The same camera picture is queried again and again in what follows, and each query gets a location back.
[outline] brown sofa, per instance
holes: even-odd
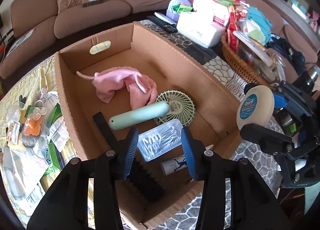
[[[317,53],[308,42],[290,25],[284,24],[284,19],[281,15],[262,0],[245,0],[250,6],[256,7],[265,17],[272,23],[271,32],[279,35],[281,38],[287,39],[291,46],[300,51],[305,57],[306,68],[309,68],[318,61]],[[268,49],[270,52],[276,52],[273,49]],[[298,77],[293,66],[285,57],[280,55],[284,60],[286,68],[284,70],[286,80],[289,83],[295,81]]]
[[[167,9],[170,1],[102,0],[101,4],[77,5],[58,14],[57,0],[14,0],[11,4],[14,39],[21,38],[31,29],[34,31],[9,55],[6,53],[12,43],[7,45],[0,64],[0,76],[6,80],[18,70],[19,75],[14,76],[9,85],[4,81],[8,89],[37,63],[63,47],[99,31],[146,19],[154,11]]]

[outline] orange object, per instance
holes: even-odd
[[[27,135],[32,134],[33,136],[38,136],[40,133],[42,120],[43,120],[43,115],[41,116],[41,118],[38,121],[35,121],[33,119],[29,120],[28,126],[26,126],[26,129],[24,131],[24,135],[27,136]]]

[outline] metal screw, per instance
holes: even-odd
[[[291,144],[288,144],[287,145],[287,151],[290,153],[290,152],[292,152],[292,146],[291,146]]]
[[[294,181],[295,182],[298,182],[300,180],[300,174],[297,173],[295,176],[294,176]]]
[[[109,150],[109,151],[106,152],[106,155],[107,155],[108,157],[112,157],[112,156],[115,155],[115,154],[116,154],[116,152],[115,152],[114,150]]]
[[[243,164],[243,165],[247,165],[249,163],[249,160],[246,159],[246,158],[241,158],[239,159],[240,163]]]
[[[79,159],[78,159],[78,158],[72,158],[71,161],[70,161],[70,163],[71,163],[72,165],[76,165],[76,164],[78,164],[78,162],[79,162]]]
[[[204,155],[208,156],[208,157],[211,157],[213,155],[213,151],[206,150],[206,151],[204,151]]]

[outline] sofa backrest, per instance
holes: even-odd
[[[57,14],[57,0],[14,0],[11,22],[15,38]]]
[[[271,32],[279,35],[281,32],[284,21],[281,15],[274,9],[272,9],[268,4],[262,0],[245,0],[250,6],[256,7],[263,15],[271,22]]]

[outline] stone pattern tablecloth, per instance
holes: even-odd
[[[192,42],[179,33],[168,34],[163,29],[153,24],[151,21],[141,21],[159,35],[165,37],[182,50],[186,50]],[[201,56],[196,59],[201,63]],[[230,92],[239,100],[242,101],[244,97],[243,89],[246,82],[241,79],[232,68],[219,56],[214,56],[210,61],[203,65],[212,75],[214,75],[223,85],[225,85]],[[272,118],[268,128],[283,133],[280,126]],[[253,164],[253,166],[260,173],[262,178],[268,184],[272,192],[277,195],[277,190],[280,186],[281,175],[277,171],[277,163],[273,156],[263,153],[260,147],[254,143],[242,141],[237,150],[231,157],[233,160],[238,160],[241,157],[246,157]],[[170,218],[164,224],[159,225],[156,230],[188,230],[195,229],[196,221],[199,214],[202,193],[197,196],[190,204],[184,207],[174,217]],[[225,228],[230,226],[231,218],[231,188],[230,180],[226,180],[226,209],[225,209]]]

